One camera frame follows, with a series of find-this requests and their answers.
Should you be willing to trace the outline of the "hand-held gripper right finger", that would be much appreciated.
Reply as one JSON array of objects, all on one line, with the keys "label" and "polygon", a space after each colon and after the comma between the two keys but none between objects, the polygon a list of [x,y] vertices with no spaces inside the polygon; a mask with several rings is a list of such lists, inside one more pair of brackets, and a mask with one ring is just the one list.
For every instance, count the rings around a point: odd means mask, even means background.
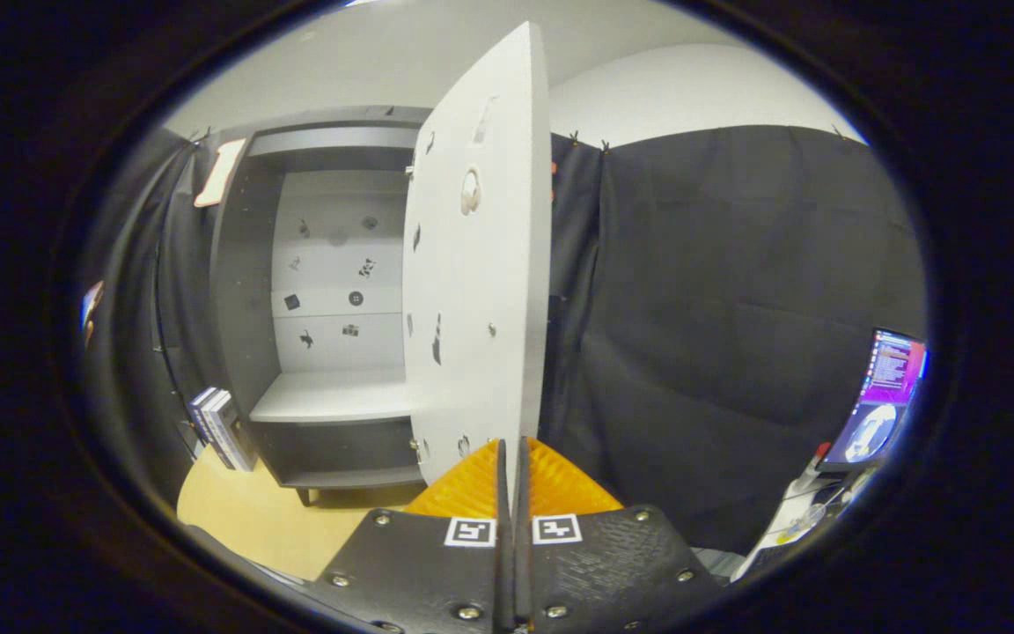
[{"label": "hand-held gripper right finger", "polygon": [[724,593],[663,511],[619,505],[542,442],[519,439],[515,631],[668,633]]}]

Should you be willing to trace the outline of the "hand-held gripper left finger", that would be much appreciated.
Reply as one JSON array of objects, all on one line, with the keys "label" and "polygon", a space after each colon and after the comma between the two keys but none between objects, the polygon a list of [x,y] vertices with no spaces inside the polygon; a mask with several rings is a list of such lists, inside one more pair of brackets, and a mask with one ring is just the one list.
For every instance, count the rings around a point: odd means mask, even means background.
[{"label": "hand-held gripper left finger", "polygon": [[405,511],[366,513],[309,594],[371,633],[507,633],[512,616],[507,445],[491,440]]}]

